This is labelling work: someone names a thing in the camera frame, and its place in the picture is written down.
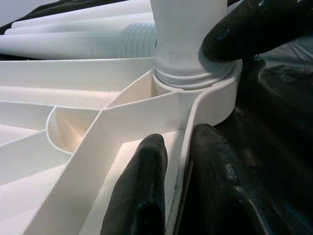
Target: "white plastic pipe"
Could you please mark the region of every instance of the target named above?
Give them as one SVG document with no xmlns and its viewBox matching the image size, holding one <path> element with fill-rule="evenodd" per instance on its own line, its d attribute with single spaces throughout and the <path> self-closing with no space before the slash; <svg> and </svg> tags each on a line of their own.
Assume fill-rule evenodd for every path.
<svg viewBox="0 0 313 235">
<path fill-rule="evenodd" d="M 155 74 L 163 83 L 187 90 L 225 78 L 234 63 L 207 60 L 201 51 L 206 34 L 227 12 L 227 0 L 151 0 L 156 23 Z"/>
<path fill-rule="evenodd" d="M 137 22 L 153 21 L 152 12 L 132 14 L 126 16 L 114 16 L 85 21 L 73 21 L 67 23 L 53 23 L 28 27 L 10 28 L 6 30 L 8 34 L 23 33 L 55 33 L 55 32 L 74 32 L 74 31 L 98 31 L 98 30 L 120 30 L 129 24 Z"/>
<path fill-rule="evenodd" d="M 157 43 L 154 22 L 124 30 L 0 35 L 0 54 L 36 59 L 151 57 Z"/>
<path fill-rule="evenodd" d="M 99 19 L 145 12 L 151 12 L 149 0 L 128 0 L 50 16 L 38 17 L 25 21 L 18 21 L 12 24 L 12 28 L 41 24 L 59 24 L 70 21 Z"/>
</svg>

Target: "white cylinder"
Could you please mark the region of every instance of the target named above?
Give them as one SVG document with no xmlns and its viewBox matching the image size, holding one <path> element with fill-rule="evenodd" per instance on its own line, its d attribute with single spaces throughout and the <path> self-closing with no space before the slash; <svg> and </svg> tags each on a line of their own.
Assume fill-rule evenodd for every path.
<svg viewBox="0 0 313 235">
<path fill-rule="evenodd" d="M 227 0 L 151 0 L 156 23 L 155 74 L 169 86 L 186 90 L 212 85 L 234 63 L 207 60 L 201 50 L 206 34 L 227 11 Z"/>
<path fill-rule="evenodd" d="M 153 22 L 124 30 L 0 35 L 0 54 L 35 59 L 151 57 L 157 36 Z"/>
<path fill-rule="evenodd" d="M 73 21 L 67 23 L 53 23 L 36 25 L 29 27 L 10 28 L 5 31 L 5 35 L 23 33 L 56 33 L 74 31 L 100 31 L 100 30 L 120 30 L 129 24 L 143 21 L 153 21 L 152 12 L 132 14 L 126 16 L 114 16 L 85 21 Z"/>
<path fill-rule="evenodd" d="M 70 21 L 99 19 L 145 12 L 151 12 L 149 0 L 128 0 L 50 16 L 38 17 L 30 20 L 18 21 L 12 24 L 12 28 L 41 24 L 59 24 Z"/>
</svg>

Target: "glossy black rubber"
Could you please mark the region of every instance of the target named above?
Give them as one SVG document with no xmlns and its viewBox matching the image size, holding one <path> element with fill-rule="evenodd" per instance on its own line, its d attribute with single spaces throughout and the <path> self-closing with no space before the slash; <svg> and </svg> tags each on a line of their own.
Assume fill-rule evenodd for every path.
<svg viewBox="0 0 313 235">
<path fill-rule="evenodd" d="M 149 135 L 116 182 L 100 235 L 164 234 L 166 168 L 162 135 Z"/>
<path fill-rule="evenodd" d="M 190 157 L 210 235 L 290 234 L 262 184 L 213 127 L 199 124 L 194 128 Z"/>
<path fill-rule="evenodd" d="M 204 55 L 229 62 L 269 51 L 313 31 L 312 0 L 244 0 L 205 37 Z"/>
</svg>

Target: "white plastic tube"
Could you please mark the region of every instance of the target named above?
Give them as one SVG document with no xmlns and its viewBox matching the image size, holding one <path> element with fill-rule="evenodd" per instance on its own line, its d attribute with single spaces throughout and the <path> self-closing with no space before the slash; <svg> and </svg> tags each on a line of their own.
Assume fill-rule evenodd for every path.
<svg viewBox="0 0 313 235">
<path fill-rule="evenodd" d="M 151 12 L 149 0 L 128 0 L 50 16 L 38 17 L 25 21 L 18 21 L 12 24 L 12 28 L 41 24 L 59 24 L 70 21 L 99 19 L 145 12 Z"/>
<path fill-rule="evenodd" d="M 0 54 L 36 59 L 151 57 L 157 42 L 154 22 L 124 30 L 0 35 Z"/>
<path fill-rule="evenodd" d="M 126 16 L 114 16 L 85 21 L 73 21 L 67 23 L 53 23 L 28 27 L 10 28 L 5 35 L 23 33 L 55 33 L 55 32 L 74 32 L 74 31 L 97 31 L 97 30 L 120 30 L 129 24 L 153 21 L 152 12 L 132 14 Z"/>
<path fill-rule="evenodd" d="M 227 12 L 227 0 L 151 0 L 156 23 L 155 74 L 163 83 L 186 90 L 225 78 L 234 63 L 217 64 L 201 51 L 206 34 Z"/>
</svg>

